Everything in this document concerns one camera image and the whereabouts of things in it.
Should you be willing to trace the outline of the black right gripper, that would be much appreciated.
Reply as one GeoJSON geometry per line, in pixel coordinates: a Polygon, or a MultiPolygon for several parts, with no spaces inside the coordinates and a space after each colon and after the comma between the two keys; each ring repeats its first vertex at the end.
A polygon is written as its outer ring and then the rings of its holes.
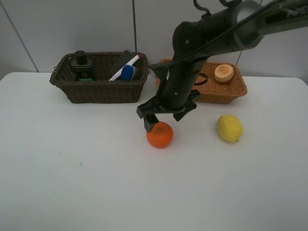
{"type": "Polygon", "coordinates": [[[200,97],[200,92],[194,89],[200,74],[200,61],[163,62],[150,64],[149,68],[160,83],[156,95],[137,107],[137,115],[143,118],[147,133],[159,122],[155,114],[173,114],[180,121],[195,109],[194,102],[200,97]]]}

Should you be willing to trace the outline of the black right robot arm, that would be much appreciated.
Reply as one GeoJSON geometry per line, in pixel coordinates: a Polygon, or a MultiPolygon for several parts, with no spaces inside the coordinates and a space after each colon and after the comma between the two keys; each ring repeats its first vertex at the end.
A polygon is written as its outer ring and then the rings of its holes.
{"type": "Polygon", "coordinates": [[[262,6],[253,0],[222,1],[223,11],[205,14],[197,22],[182,22],[173,33],[171,61],[151,64],[160,80],[154,97],[137,107],[147,132],[158,114],[180,121],[196,108],[200,92],[195,82],[209,57],[256,47],[265,35],[306,27],[305,0],[274,0],[262,6]]]}

